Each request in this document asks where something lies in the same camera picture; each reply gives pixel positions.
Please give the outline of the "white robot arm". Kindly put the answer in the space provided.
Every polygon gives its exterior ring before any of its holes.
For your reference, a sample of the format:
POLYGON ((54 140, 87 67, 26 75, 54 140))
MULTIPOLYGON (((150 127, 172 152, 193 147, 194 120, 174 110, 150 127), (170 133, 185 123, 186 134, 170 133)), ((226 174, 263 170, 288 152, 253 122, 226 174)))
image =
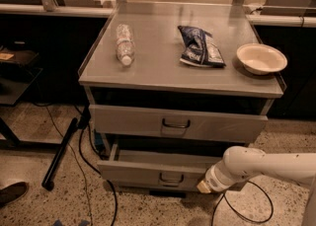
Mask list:
POLYGON ((223 192, 256 176, 293 182, 309 188, 302 226, 316 226, 316 154, 266 153, 257 148, 233 146, 208 168, 197 184, 201 193, 223 192))

